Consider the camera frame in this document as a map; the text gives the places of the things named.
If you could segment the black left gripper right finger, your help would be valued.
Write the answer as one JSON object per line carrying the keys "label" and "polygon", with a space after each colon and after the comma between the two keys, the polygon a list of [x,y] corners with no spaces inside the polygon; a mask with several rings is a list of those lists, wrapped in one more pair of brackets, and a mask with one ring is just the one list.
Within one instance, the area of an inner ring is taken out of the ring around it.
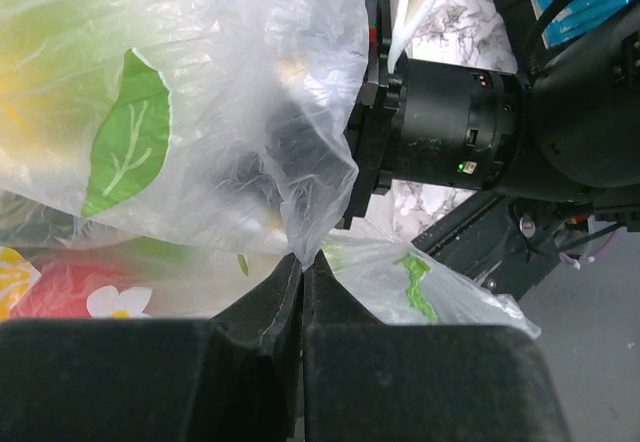
{"label": "black left gripper right finger", "polygon": [[567,441],[535,342],[500,325],[393,326],[334,277],[304,276],[309,441]]}

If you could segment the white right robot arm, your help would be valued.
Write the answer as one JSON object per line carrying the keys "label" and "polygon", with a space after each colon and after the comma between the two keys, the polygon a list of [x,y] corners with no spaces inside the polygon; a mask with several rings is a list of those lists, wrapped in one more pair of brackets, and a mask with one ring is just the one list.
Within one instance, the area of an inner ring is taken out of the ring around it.
{"label": "white right robot arm", "polygon": [[542,201],[565,220],[639,228],[639,4],[541,63],[538,45],[575,0],[552,0],[518,74],[409,58],[391,0],[365,0],[368,66],[346,136],[359,175],[348,229],[393,180]]}

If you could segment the yellow fake fruit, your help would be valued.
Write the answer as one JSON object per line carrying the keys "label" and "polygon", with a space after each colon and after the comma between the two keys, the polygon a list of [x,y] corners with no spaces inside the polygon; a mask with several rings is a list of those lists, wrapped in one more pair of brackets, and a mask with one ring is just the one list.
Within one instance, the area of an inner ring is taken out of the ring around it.
{"label": "yellow fake fruit", "polygon": [[18,68],[14,54],[1,54],[1,149],[10,157],[34,158],[61,150],[64,137],[56,90],[42,88]]}

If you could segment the clear plastic bag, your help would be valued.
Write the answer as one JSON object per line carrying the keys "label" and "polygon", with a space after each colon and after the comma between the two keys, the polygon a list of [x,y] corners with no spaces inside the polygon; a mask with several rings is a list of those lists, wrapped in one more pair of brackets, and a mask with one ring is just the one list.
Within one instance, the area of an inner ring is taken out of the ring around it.
{"label": "clear plastic bag", "polygon": [[386,323],[537,336],[391,231],[336,230],[366,28],[365,0],[1,0],[1,54],[65,103],[59,152],[1,149],[2,318],[51,262],[151,288],[146,318],[209,318],[323,253]]}

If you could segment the red fake fruit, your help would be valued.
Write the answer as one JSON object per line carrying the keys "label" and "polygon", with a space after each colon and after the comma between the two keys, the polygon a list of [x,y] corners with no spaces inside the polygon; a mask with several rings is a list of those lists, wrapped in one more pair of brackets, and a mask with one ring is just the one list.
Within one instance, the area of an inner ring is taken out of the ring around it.
{"label": "red fake fruit", "polygon": [[51,262],[10,309],[18,318],[146,318],[153,291],[116,269],[90,263]]}

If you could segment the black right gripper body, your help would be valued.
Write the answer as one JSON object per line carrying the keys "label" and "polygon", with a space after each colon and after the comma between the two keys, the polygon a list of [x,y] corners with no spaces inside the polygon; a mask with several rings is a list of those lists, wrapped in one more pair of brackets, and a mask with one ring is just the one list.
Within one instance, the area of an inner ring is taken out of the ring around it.
{"label": "black right gripper body", "polygon": [[390,0],[365,0],[368,17],[368,64],[345,136],[358,167],[349,203],[339,229],[351,228],[355,218],[366,215],[373,195],[391,188],[392,171],[385,160],[393,119],[401,106],[403,78],[388,72],[392,42]]}

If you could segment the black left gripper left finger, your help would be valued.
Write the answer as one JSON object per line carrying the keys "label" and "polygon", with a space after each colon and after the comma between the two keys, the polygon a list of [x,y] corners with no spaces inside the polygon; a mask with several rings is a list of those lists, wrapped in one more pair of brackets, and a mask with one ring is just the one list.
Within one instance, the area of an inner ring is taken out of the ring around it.
{"label": "black left gripper left finger", "polygon": [[211,319],[1,327],[5,441],[284,441],[297,419],[300,263]]}

